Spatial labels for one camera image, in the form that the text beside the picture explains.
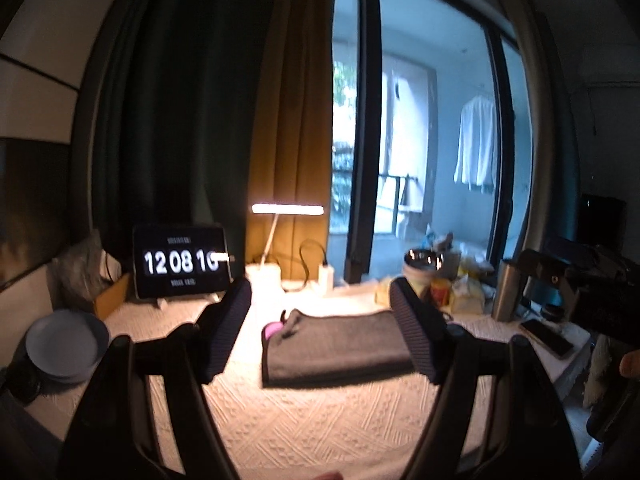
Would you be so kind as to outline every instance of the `gray plate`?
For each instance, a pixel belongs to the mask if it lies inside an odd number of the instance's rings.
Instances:
[[[109,346],[109,330],[92,314],[57,310],[27,332],[27,354],[46,376],[63,383],[88,379]]]

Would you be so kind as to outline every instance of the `power adapter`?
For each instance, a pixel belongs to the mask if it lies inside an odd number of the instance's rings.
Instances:
[[[334,290],[335,269],[329,264],[321,264],[318,267],[318,294],[328,296]]]

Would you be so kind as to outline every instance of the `digital clock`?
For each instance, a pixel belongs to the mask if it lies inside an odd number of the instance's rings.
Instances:
[[[211,294],[231,283],[220,226],[137,226],[134,283],[141,300]]]

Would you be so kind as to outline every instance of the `clock digit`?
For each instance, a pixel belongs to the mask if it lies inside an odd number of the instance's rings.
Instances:
[[[178,251],[171,251],[169,253],[169,265],[174,274],[180,274],[182,267],[180,266],[180,254],[178,254]]]
[[[145,261],[146,261],[146,264],[149,266],[149,274],[153,274],[154,273],[154,258],[151,255],[151,251],[147,251],[145,253]]]
[[[182,259],[182,270],[184,272],[193,272],[193,261],[191,259],[191,253],[188,250],[183,250],[180,253]]]
[[[166,274],[166,256],[162,251],[157,251],[156,254],[156,272],[158,274]]]
[[[200,249],[197,253],[196,253],[196,258],[198,259],[198,261],[200,262],[200,268],[202,269],[202,272],[205,272],[207,269],[204,266],[204,251],[202,249]]]
[[[213,251],[209,251],[207,253],[207,265],[209,266],[209,269],[212,270],[212,272],[218,270],[218,267],[220,266],[218,260],[213,254]]]

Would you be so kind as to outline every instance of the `hanging shirt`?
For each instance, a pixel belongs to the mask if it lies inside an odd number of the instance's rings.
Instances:
[[[493,101],[477,96],[464,105],[460,116],[455,182],[467,184],[470,190],[494,191],[497,179],[496,124]]]

